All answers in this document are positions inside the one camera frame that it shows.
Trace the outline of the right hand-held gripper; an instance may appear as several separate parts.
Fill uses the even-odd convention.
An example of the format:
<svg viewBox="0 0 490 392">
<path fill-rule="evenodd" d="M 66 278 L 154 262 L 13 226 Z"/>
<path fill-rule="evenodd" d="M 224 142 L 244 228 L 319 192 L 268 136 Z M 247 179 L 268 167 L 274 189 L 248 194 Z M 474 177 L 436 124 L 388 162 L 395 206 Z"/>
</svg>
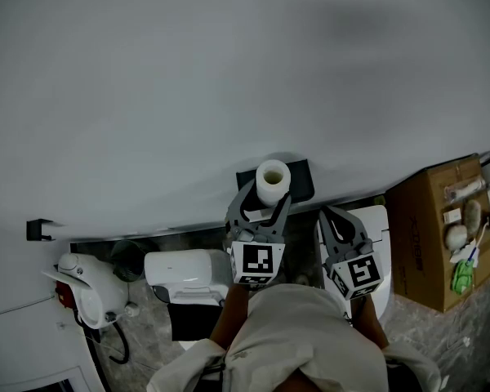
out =
<svg viewBox="0 0 490 392">
<path fill-rule="evenodd" d="M 324 289 L 342 300 L 352 300 L 374 292 L 382 283 L 379 252 L 371 244 L 363 222 L 337 207 L 321 207 L 324 248 Z"/>
</svg>

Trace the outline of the person's left forearm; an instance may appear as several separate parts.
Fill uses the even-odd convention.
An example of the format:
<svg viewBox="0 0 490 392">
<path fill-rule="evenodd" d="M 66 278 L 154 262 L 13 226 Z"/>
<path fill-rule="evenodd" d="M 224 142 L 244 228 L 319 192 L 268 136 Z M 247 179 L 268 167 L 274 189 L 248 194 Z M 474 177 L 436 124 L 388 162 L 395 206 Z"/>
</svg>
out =
<svg viewBox="0 0 490 392">
<path fill-rule="evenodd" d="M 209 339 L 227 350 L 247 319 L 248 302 L 248 290 L 243 285 L 233 285 Z"/>
</svg>

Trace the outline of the person's right forearm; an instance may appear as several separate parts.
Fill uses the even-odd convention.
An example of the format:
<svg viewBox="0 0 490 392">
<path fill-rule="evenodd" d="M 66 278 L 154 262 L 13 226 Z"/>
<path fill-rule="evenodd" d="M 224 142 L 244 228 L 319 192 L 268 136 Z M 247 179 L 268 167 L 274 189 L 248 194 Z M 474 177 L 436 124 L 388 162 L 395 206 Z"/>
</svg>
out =
<svg viewBox="0 0 490 392">
<path fill-rule="evenodd" d="M 385 349 L 389 342 L 377 319 L 372 297 L 366 295 L 351 300 L 350 309 L 353 327 L 381 350 Z"/>
</svg>

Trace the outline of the white toilet with open lid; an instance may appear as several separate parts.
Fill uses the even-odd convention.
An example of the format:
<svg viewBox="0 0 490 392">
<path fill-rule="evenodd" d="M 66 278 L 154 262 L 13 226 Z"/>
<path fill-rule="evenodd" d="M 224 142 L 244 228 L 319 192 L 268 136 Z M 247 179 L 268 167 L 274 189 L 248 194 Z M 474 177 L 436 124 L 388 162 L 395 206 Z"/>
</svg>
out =
<svg viewBox="0 0 490 392">
<path fill-rule="evenodd" d="M 218 305 L 223 308 L 232 284 L 229 256 L 220 250 L 151 252 L 145 256 L 145 279 L 166 305 Z M 184 350 L 197 341 L 176 341 Z"/>
</svg>

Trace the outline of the person's beige clothing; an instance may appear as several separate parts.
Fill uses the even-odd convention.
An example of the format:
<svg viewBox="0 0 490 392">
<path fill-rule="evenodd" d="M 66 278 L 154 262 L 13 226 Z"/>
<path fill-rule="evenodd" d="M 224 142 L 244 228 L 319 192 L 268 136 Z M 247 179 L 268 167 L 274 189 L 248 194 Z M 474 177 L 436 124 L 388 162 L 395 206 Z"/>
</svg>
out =
<svg viewBox="0 0 490 392">
<path fill-rule="evenodd" d="M 381 350 L 341 301 L 298 284 L 249 293 L 231 346 L 208 338 L 160 368 L 146 392 L 439 392 L 437 365 L 408 344 Z"/>
</svg>

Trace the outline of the white crumpled tissue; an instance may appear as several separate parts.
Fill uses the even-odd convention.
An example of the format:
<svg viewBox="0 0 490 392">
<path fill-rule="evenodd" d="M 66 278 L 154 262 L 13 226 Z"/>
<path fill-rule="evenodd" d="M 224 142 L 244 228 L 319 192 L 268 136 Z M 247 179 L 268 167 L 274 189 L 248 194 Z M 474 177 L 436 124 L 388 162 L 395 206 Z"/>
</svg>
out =
<svg viewBox="0 0 490 392">
<path fill-rule="evenodd" d="M 479 247 L 476 246 L 476 240 L 473 239 L 470 243 L 466 244 L 462 249 L 456 250 L 450 257 L 450 262 L 457 264 L 459 261 L 467 261 L 472 256 L 473 267 L 477 268 L 479 265 Z"/>
</svg>

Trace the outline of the black cloth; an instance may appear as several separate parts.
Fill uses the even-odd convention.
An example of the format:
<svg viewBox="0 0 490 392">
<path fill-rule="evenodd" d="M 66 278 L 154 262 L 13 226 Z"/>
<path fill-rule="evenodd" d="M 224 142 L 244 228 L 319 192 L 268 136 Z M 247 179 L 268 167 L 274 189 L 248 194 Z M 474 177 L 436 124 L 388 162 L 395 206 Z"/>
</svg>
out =
<svg viewBox="0 0 490 392">
<path fill-rule="evenodd" d="M 218 305 L 170 303 L 167 310 L 173 341 L 199 341 L 212 334 L 223 308 Z"/>
</svg>

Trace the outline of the green cloth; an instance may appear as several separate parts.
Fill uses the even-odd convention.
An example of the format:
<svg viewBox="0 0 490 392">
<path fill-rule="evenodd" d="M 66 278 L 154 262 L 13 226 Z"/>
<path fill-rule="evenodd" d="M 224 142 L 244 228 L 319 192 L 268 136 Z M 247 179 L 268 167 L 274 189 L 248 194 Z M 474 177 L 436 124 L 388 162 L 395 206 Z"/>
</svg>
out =
<svg viewBox="0 0 490 392">
<path fill-rule="evenodd" d="M 457 295 L 462 295 L 464 291 L 473 284 L 474 261 L 461 260 L 457 263 L 452 276 L 451 289 Z"/>
</svg>

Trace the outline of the brown furry brush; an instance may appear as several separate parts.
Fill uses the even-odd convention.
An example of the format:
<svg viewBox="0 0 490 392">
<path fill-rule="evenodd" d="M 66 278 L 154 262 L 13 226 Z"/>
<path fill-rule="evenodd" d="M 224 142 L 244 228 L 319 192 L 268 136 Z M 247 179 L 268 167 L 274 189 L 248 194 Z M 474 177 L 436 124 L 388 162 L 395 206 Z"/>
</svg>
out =
<svg viewBox="0 0 490 392">
<path fill-rule="evenodd" d="M 481 204 L 475 200 L 469 200 L 464 207 L 463 224 L 469 234 L 478 231 L 481 223 L 482 208 Z"/>
</svg>

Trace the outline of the wrapped long package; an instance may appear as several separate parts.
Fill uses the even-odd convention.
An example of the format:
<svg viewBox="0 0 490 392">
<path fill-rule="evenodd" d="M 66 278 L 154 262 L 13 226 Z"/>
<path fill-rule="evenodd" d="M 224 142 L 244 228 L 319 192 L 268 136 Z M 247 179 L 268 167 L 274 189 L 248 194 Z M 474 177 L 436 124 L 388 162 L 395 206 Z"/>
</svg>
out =
<svg viewBox="0 0 490 392">
<path fill-rule="evenodd" d="M 455 185 L 449 185 L 444 188 L 444 196 L 450 203 L 458 202 L 461 199 L 479 192 L 486 187 L 486 183 L 482 177 L 477 177 L 468 182 L 459 182 Z"/>
</svg>

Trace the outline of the blue and white brush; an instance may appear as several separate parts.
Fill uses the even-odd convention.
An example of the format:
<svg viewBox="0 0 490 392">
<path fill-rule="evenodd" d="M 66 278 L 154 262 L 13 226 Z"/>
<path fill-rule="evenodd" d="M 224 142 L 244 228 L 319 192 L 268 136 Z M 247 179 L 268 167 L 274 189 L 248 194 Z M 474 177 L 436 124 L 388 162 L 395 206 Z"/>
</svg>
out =
<svg viewBox="0 0 490 392">
<path fill-rule="evenodd" d="M 480 247 L 480 244 L 482 242 L 483 236 L 485 235 L 489 226 L 490 226 L 490 220 L 487 219 L 485 224 L 483 225 L 483 228 L 481 230 L 480 235 L 477 237 L 477 240 L 475 241 L 474 248 L 473 248 L 472 252 L 470 253 L 470 255 L 466 261 L 466 264 L 472 268 L 474 268 L 476 266 L 475 260 L 477 259 L 479 247 Z"/>
</svg>

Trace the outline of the dark mesh waste bin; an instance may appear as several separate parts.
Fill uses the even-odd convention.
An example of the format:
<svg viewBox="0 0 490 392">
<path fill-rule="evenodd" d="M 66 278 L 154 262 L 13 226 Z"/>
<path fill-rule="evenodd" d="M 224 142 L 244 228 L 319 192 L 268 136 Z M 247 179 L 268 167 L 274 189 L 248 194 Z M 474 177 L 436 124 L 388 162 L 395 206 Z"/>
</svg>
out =
<svg viewBox="0 0 490 392">
<path fill-rule="evenodd" d="M 140 279 L 144 272 L 145 251 L 130 240 L 117 241 L 110 254 L 114 275 L 126 283 Z"/>
</svg>

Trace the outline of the red device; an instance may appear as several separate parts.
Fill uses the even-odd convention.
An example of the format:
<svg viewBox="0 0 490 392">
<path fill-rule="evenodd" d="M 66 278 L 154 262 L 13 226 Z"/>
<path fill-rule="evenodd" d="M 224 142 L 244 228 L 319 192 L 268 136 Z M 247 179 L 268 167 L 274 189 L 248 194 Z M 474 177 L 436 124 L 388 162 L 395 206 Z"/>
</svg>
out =
<svg viewBox="0 0 490 392">
<path fill-rule="evenodd" d="M 59 302 L 66 309 L 75 309 L 74 295 L 71 287 L 68 284 L 56 281 L 55 292 Z"/>
</svg>

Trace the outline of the black wall paper holder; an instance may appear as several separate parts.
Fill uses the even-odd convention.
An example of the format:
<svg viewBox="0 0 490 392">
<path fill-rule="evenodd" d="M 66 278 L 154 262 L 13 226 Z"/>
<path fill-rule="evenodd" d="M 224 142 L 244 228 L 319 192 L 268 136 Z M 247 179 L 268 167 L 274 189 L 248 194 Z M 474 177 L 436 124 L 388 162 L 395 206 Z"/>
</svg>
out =
<svg viewBox="0 0 490 392">
<path fill-rule="evenodd" d="M 307 159 L 289 162 L 287 167 L 291 172 L 291 184 L 289 193 L 292 203 L 302 203 L 312 199 L 315 194 L 314 182 Z M 248 181 L 255 178 L 256 171 L 248 170 L 236 173 L 238 189 L 241 189 Z"/>
</svg>

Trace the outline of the small black wall bracket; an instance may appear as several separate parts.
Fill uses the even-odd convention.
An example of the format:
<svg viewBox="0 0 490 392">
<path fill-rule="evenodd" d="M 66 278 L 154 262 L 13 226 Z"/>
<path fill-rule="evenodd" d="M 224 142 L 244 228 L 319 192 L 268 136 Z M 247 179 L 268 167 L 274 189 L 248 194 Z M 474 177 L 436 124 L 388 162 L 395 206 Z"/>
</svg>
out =
<svg viewBox="0 0 490 392">
<path fill-rule="evenodd" d="M 28 242 L 50 242 L 54 238 L 51 235 L 43 233 L 44 225 L 54 225 L 53 220 L 36 219 L 26 222 L 25 237 Z"/>
</svg>

